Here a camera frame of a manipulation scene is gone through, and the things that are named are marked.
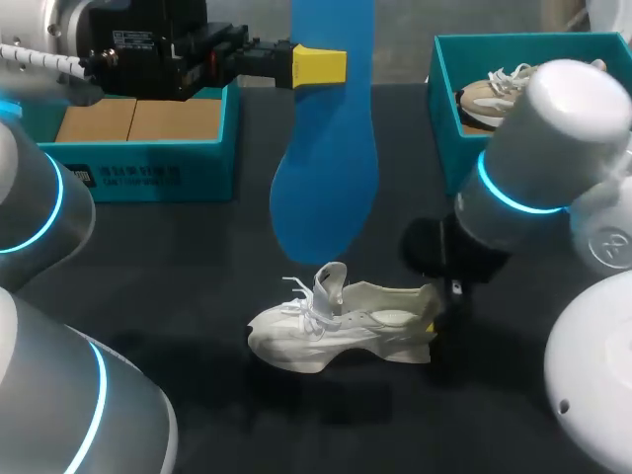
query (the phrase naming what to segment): beige sneaker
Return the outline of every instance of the beige sneaker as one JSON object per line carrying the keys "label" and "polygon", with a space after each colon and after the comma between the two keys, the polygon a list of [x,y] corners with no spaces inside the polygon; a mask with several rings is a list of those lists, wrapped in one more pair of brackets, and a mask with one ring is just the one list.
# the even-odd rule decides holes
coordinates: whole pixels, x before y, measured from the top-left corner
{"label": "beige sneaker", "polygon": [[[605,63],[598,59],[594,67],[605,71]],[[477,81],[456,94],[461,120],[484,130],[494,130],[503,123],[507,113],[528,85],[539,66],[521,64],[508,75],[501,68],[489,73],[489,79]]]}

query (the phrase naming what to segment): shoe heel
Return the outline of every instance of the shoe heel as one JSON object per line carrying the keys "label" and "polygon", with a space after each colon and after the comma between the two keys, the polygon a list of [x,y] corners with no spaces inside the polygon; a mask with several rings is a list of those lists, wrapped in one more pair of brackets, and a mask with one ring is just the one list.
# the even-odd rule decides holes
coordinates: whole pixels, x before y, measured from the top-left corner
{"label": "shoe heel", "polygon": [[418,346],[397,347],[397,348],[380,348],[374,351],[375,355],[388,360],[390,362],[399,363],[430,363],[431,348],[428,344],[419,344]]}

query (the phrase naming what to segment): blue insole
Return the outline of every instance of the blue insole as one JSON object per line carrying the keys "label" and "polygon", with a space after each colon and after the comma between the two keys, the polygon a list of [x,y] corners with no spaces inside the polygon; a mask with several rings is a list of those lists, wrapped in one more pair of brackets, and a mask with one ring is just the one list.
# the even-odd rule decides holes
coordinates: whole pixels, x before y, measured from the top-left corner
{"label": "blue insole", "polygon": [[325,264],[361,231],[379,171],[371,120],[373,0],[293,0],[291,40],[345,50],[344,86],[295,94],[295,125],[271,193],[278,242],[301,264]]}

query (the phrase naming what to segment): shoe sole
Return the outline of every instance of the shoe sole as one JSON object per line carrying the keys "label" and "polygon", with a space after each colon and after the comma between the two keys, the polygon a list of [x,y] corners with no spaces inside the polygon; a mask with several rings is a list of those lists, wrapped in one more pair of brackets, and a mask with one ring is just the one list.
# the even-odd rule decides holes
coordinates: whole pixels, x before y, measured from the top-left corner
{"label": "shoe sole", "polygon": [[[250,338],[248,339],[248,346],[252,348]],[[351,349],[365,349],[390,362],[421,364],[430,363],[431,361],[431,350],[428,344],[414,345],[411,347],[380,347],[379,345],[372,345],[371,347],[364,348],[349,348],[349,350]],[[323,354],[322,358],[310,361],[271,360],[257,354],[255,351],[253,351],[253,354],[263,362],[282,370],[299,373],[320,373],[332,360],[345,351],[346,350],[340,351],[333,355]]]}
{"label": "shoe sole", "polygon": [[474,114],[473,112],[468,112],[462,107],[459,107],[458,109],[466,115],[467,121],[471,121],[474,126],[487,131],[495,131],[499,126],[501,126],[504,120],[504,118],[486,117]]}
{"label": "shoe sole", "polygon": [[504,120],[503,118],[486,117],[466,111],[461,105],[461,97],[463,97],[463,91],[457,92],[454,99],[456,101],[458,115],[463,124],[486,131],[495,131],[496,128],[501,126],[501,123],[503,123]]}

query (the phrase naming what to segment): cardboard box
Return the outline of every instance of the cardboard box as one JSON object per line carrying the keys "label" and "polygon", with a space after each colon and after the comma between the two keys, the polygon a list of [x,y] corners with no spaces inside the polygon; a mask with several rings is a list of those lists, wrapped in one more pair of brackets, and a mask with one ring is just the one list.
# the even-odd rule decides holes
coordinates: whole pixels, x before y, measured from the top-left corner
{"label": "cardboard box", "polygon": [[632,53],[618,33],[458,35],[434,39],[429,109],[447,192],[456,195],[492,135],[471,134],[458,115],[454,93],[504,67],[553,59],[605,61],[608,73],[632,94]]}
{"label": "cardboard box", "polygon": [[80,177],[96,202],[233,197],[237,83],[184,103],[108,98],[89,108],[23,105],[39,147]]}

